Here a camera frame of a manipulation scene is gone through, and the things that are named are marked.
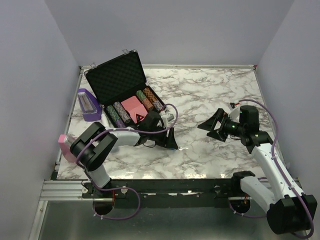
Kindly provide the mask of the silver key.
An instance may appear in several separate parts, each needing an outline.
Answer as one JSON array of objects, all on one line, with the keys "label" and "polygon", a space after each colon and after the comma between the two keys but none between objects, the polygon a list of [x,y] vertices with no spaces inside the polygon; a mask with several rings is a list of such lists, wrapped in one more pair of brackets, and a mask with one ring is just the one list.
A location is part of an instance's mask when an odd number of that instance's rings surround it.
[{"label": "silver key", "polygon": [[183,150],[187,150],[187,149],[188,149],[188,147],[182,147],[182,146],[179,146],[179,147],[178,147],[178,150],[179,150],[179,151],[183,151]]}]

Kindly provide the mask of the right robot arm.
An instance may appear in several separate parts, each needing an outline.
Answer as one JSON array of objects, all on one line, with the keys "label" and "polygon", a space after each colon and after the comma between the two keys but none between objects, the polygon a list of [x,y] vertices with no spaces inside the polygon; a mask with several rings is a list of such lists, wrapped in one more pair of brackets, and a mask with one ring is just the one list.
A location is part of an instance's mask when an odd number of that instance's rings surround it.
[{"label": "right robot arm", "polygon": [[275,234],[313,234],[317,200],[312,194],[305,194],[290,176],[275,150],[276,140],[260,130],[258,109],[252,105],[237,107],[235,103],[231,107],[230,113],[219,108],[198,128],[221,142],[228,136],[239,138],[260,165],[271,188],[265,187],[252,172],[242,171],[233,174],[230,191],[236,196],[248,194],[263,209]]}]

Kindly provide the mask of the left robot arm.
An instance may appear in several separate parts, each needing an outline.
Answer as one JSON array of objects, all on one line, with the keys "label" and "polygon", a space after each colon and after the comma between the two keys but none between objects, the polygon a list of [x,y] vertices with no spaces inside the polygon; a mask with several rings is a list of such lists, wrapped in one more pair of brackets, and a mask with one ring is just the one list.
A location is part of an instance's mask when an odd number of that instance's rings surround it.
[{"label": "left robot arm", "polygon": [[69,150],[76,157],[76,164],[84,169],[94,183],[93,191],[104,198],[111,191],[111,178],[103,166],[109,153],[116,147],[135,147],[148,140],[166,149],[179,148],[174,127],[165,128],[161,115],[150,111],[136,128],[128,126],[107,129],[100,122],[94,122],[71,144]]}]

